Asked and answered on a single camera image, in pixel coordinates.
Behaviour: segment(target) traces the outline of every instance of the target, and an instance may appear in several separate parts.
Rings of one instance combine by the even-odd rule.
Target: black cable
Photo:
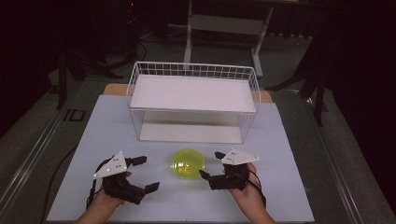
[[[142,58],[139,59],[139,56],[137,55],[137,53],[136,53],[136,55],[135,55],[135,56],[136,56],[136,59],[142,62],[142,61],[144,61],[145,58],[146,58],[146,54],[147,54],[147,52],[148,52],[148,49],[146,48],[146,46],[144,46],[144,45],[143,45],[142,43],[140,43],[140,42],[137,42],[137,44],[140,45],[140,46],[143,48],[143,50],[144,50],[144,54],[143,54],[143,57],[142,57]]]
[[[236,172],[229,171],[228,173],[230,173],[232,175],[235,175],[236,177],[240,178],[241,180],[243,180],[245,182],[248,182],[254,189],[256,189],[260,193],[260,195],[262,196],[262,203],[264,204],[264,207],[267,207],[267,199],[262,194],[262,184],[260,183],[259,177],[254,172],[252,172],[251,170],[248,170],[248,171],[253,173],[256,176],[256,178],[257,178],[257,180],[259,182],[259,185],[260,185],[259,187],[256,184],[254,184],[253,182],[251,182],[249,179],[245,179],[244,177],[242,177],[240,174],[238,174]]]
[[[100,170],[100,168],[102,168],[102,166],[104,166],[106,163],[108,163],[111,159],[112,158],[102,161],[102,163],[100,163],[99,166],[96,168],[96,173]],[[86,209],[88,209],[88,207],[92,203],[93,197],[95,196],[95,194],[97,194],[100,191],[100,189],[99,189],[98,191],[95,192],[95,189],[96,189],[96,179],[94,179],[92,181],[92,188],[90,189],[90,196],[87,198]]]
[[[99,190],[96,191],[96,192],[93,194],[93,196],[96,195],[97,193],[99,193],[102,189],[104,189],[104,188],[99,188]],[[90,197],[88,197],[88,198],[87,198],[87,201],[86,201],[86,207],[85,207],[85,209],[88,209],[88,207],[90,206],[90,204],[91,204]]]
[[[49,200],[49,197],[50,197],[50,189],[51,189],[51,187],[52,187],[53,180],[54,180],[56,174],[58,173],[59,169],[61,168],[61,165],[64,163],[64,161],[65,161],[76,149],[77,149],[77,146],[73,147],[73,149],[70,150],[70,151],[64,156],[64,158],[61,160],[61,162],[58,164],[58,166],[55,168],[55,171],[54,171],[53,174],[52,174],[52,177],[51,177],[51,179],[50,179],[50,181],[49,181],[49,187],[48,187],[48,189],[47,189],[47,195],[46,195],[46,199],[45,199],[45,202],[44,202],[44,208],[43,208],[43,213],[41,214],[40,223],[43,223],[43,222],[44,222],[44,218],[45,218],[45,216],[46,216],[48,200]]]

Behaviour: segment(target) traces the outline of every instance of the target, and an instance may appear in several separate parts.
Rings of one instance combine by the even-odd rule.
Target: white shelf
[[[146,111],[142,141],[242,144],[236,114]]]
[[[132,110],[256,114],[245,79],[139,75]]]

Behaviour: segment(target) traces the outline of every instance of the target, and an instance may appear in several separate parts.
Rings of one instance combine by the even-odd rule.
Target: dark background
[[[127,22],[131,21],[131,16],[125,12],[130,3],[137,7],[132,16],[137,20],[136,25],[147,25],[163,38],[166,37],[167,23],[186,24],[187,1],[183,0],[144,3],[101,0],[94,1],[94,5],[93,1],[87,0],[0,1],[0,136],[51,88],[47,73],[58,67],[62,49],[72,46],[102,63],[106,62],[106,53],[124,53],[126,49],[120,39]],[[286,34],[285,37],[293,33],[322,36],[314,38],[312,48],[304,57],[306,64],[319,67],[323,63],[320,58],[333,44],[331,37],[337,35],[326,87],[332,90],[395,212],[396,105],[392,96],[396,87],[396,6],[391,0],[337,4],[346,6],[346,10],[328,14],[332,16],[327,21],[330,24],[324,25],[329,29],[319,29],[318,21],[322,20],[304,8],[276,6],[268,31]],[[241,7],[226,7],[220,13],[234,14],[241,11]],[[249,7],[243,6],[242,11],[249,11]],[[259,7],[254,8],[250,8],[251,12],[260,17]],[[300,14],[309,26],[297,27],[297,24],[282,19],[293,13]]]

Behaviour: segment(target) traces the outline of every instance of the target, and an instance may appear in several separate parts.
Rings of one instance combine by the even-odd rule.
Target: hand
[[[87,211],[76,221],[76,224],[99,224],[105,223],[113,215],[116,208],[124,204],[124,200],[113,198],[103,189],[99,190]]]
[[[256,173],[256,167],[254,167],[252,163],[248,163],[247,168],[251,172]],[[249,173],[248,179],[259,187],[256,176],[251,172]],[[243,190],[230,189],[230,192],[235,198],[239,208],[253,224],[275,223],[265,210],[261,194],[249,183],[247,183]]]

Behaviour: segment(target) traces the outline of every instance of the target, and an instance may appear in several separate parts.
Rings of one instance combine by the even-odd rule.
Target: wire basket
[[[150,92],[146,89],[143,90],[143,92],[153,94],[150,98],[147,98],[148,101],[155,101],[156,98],[165,97],[163,95],[167,95],[170,91],[175,91],[176,93],[174,95],[169,93],[169,99],[164,98],[159,100],[157,104],[161,106],[136,106],[134,102],[143,94],[140,90],[143,88],[141,86],[144,85],[144,80],[150,87],[151,85],[152,87],[155,86],[150,83],[161,81],[156,86],[156,89]],[[175,81],[177,83],[183,83],[182,86],[175,84]],[[234,88],[235,85],[237,85],[236,87],[243,85],[242,91],[246,92],[245,89],[247,89],[248,94],[242,96],[236,89],[230,89]],[[209,90],[213,92],[210,93],[208,90],[204,90],[204,88],[210,88],[210,86],[222,91]],[[177,92],[175,89],[178,88],[183,91]],[[195,93],[191,93],[191,96],[186,93],[194,90]],[[138,139],[152,141],[242,144],[261,102],[260,89],[254,68],[222,64],[138,62],[134,65],[126,94]],[[172,105],[174,101],[180,98],[179,95],[181,95],[180,97],[183,100],[187,98],[188,102],[183,105],[177,102],[177,106],[169,107],[166,102],[168,101],[169,105]],[[242,104],[250,104],[251,102],[252,108],[248,112],[233,108],[229,109],[227,106],[238,105],[237,102],[234,103],[232,101],[233,98],[240,99],[239,101]],[[217,103],[210,104],[210,102],[216,100],[218,100]],[[214,108],[205,107],[203,109],[204,107],[199,107],[200,104],[196,103],[197,101],[203,101],[205,106],[214,106]],[[218,105],[224,105],[227,108],[218,109]],[[151,127],[150,125],[153,122],[168,125],[169,127],[164,130],[159,126]],[[220,132],[227,134],[228,130],[226,130],[226,126],[231,126],[230,122],[233,122],[233,126],[237,126],[239,136],[233,136],[233,133],[229,133],[230,136],[226,136],[225,138],[218,136],[221,135]],[[157,138],[147,139],[147,137],[143,137],[144,133],[147,132],[145,131],[145,124],[151,127],[149,130],[150,133],[166,133],[160,137],[158,135],[162,135],[163,133],[158,133]],[[204,126],[208,129],[207,131],[196,132],[196,130],[200,130]],[[195,135],[195,137],[183,135],[186,132],[186,127],[191,128],[191,135]],[[200,135],[207,134],[210,136],[199,137]]]

